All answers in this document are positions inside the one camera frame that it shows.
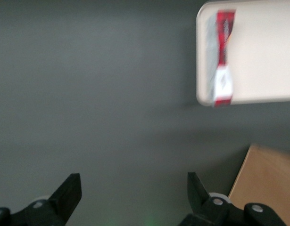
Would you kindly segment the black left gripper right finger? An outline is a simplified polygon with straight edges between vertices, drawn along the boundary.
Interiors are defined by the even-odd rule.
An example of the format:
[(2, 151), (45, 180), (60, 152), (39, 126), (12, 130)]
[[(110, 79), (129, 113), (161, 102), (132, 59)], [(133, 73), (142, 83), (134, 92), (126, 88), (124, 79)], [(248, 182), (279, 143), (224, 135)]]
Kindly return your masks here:
[(284, 221), (269, 206), (247, 203), (244, 209), (232, 204), (223, 194), (207, 192), (196, 172), (187, 175), (187, 195), (192, 213), (181, 226), (284, 226)]

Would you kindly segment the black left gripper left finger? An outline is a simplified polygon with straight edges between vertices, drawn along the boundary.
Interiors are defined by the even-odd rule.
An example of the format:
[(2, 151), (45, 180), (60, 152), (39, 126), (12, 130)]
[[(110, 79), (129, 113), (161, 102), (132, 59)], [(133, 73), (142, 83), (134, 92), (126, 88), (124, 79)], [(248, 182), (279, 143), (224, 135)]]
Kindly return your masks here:
[(0, 207), (0, 226), (64, 226), (81, 197), (80, 174), (72, 173), (47, 199), (37, 199), (13, 214)]

